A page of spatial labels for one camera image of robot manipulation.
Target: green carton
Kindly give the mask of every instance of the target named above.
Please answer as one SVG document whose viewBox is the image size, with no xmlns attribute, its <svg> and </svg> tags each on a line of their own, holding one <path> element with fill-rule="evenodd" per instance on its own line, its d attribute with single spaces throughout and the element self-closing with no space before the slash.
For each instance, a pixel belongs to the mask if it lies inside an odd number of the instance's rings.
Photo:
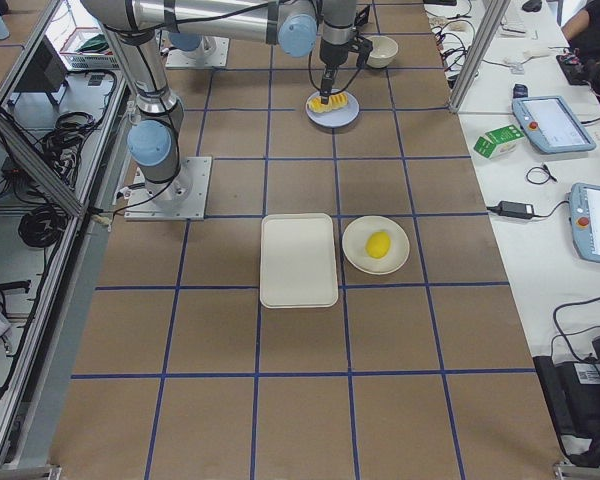
<svg viewBox="0 0 600 480">
<path fill-rule="evenodd" d="M 497 157 L 515 148 L 524 134 L 515 126 L 507 125 L 486 132 L 474 145 L 473 149 L 486 158 Z"/>
</svg>

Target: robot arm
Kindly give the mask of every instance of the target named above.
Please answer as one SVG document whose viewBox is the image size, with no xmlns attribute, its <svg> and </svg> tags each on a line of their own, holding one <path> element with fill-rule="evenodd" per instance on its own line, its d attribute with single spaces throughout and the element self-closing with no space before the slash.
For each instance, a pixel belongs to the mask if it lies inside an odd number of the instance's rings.
<svg viewBox="0 0 600 480">
<path fill-rule="evenodd" d="M 172 109 L 177 100 L 169 90 L 154 32 L 214 35 L 280 44 L 295 57 L 307 55 L 324 21 L 320 59 L 325 70 L 320 85 L 327 103 L 338 68 L 349 52 L 366 62 L 370 42 L 355 35 L 356 0 L 82 0 L 85 8 L 114 33 L 112 49 L 121 59 L 128 83 L 136 90 L 138 107 L 150 115 Z"/>
<path fill-rule="evenodd" d="M 123 75 L 136 94 L 142 121 L 132 127 L 127 146 L 144 175 L 147 201 L 163 211 L 173 212 L 178 204 L 186 203 L 194 181 L 186 167 L 189 162 L 179 158 L 178 132 L 184 110 L 169 88 L 156 30 L 279 44 L 289 55 L 302 57 L 313 50 L 318 25 L 324 21 L 320 45 L 325 63 L 320 85 L 323 103 L 328 103 L 338 68 L 349 52 L 358 53 L 362 68 L 371 51 L 371 42 L 355 32 L 356 0 L 81 1 L 103 24 Z M 191 218 L 180 213 L 171 216 L 176 217 Z"/>
</svg>

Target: white plate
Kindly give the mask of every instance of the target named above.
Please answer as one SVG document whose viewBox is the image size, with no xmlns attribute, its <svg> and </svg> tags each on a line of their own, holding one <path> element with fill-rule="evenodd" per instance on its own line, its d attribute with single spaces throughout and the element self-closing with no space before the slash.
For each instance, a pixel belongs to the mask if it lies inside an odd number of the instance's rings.
<svg viewBox="0 0 600 480">
<path fill-rule="evenodd" d="M 384 230 L 391 238 L 391 247 L 382 258 L 373 258 L 365 247 L 369 237 Z M 360 217 L 349 224 L 342 236 L 342 249 L 347 260 L 365 273 L 385 275 L 398 270 L 409 258 L 409 238 L 402 227 L 386 217 Z"/>
<path fill-rule="evenodd" d="M 330 307 L 338 301 L 331 217 L 306 213 L 262 220 L 260 301 L 267 308 Z"/>
<path fill-rule="evenodd" d="M 349 102 L 346 106 L 337 110 L 331 110 L 330 112 L 326 113 L 315 113 L 309 108 L 307 103 L 320 96 L 320 92 L 314 92 L 313 95 L 307 98 L 304 109 L 306 110 L 307 115 L 309 115 L 309 118 L 318 125 L 327 128 L 344 127 L 345 125 L 353 122 L 360 112 L 360 105 L 358 104 L 356 97 L 351 95 L 349 92 L 344 92 L 344 94 L 347 96 Z"/>
</svg>

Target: white bowl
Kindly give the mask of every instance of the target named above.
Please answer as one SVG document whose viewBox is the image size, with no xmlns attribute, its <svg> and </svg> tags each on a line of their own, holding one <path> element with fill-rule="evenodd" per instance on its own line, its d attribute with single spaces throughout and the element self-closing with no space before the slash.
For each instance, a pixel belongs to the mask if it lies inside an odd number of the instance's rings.
<svg viewBox="0 0 600 480">
<path fill-rule="evenodd" d="M 367 37 L 373 42 L 373 50 L 367 60 L 371 68 L 384 68 L 389 65 L 398 54 L 398 44 L 389 37 Z"/>
<path fill-rule="evenodd" d="M 382 258 L 370 257 L 366 251 L 367 240 L 376 232 L 385 231 L 391 238 L 391 247 Z M 347 260 L 365 273 L 386 275 L 398 270 L 409 258 L 409 237 L 393 220 L 370 215 L 355 219 L 344 230 L 342 249 Z"/>
</svg>

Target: keyboard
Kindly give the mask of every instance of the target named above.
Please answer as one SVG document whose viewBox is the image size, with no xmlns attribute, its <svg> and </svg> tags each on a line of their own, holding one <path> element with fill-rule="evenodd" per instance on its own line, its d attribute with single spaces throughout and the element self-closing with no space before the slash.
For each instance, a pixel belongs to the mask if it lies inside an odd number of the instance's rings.
<svg viewBox="0 0 600 480">
<path fill-rule="evenodd" d="M 482 0 L 485 10 L 489 8 L 491 0 Z M 500 34 L 507 37 L 525 37 L 527 27 L 518 13 L 519 7 L 513 2 L 509 3 L 507 10 L 500 22 Z"/>
</svg>

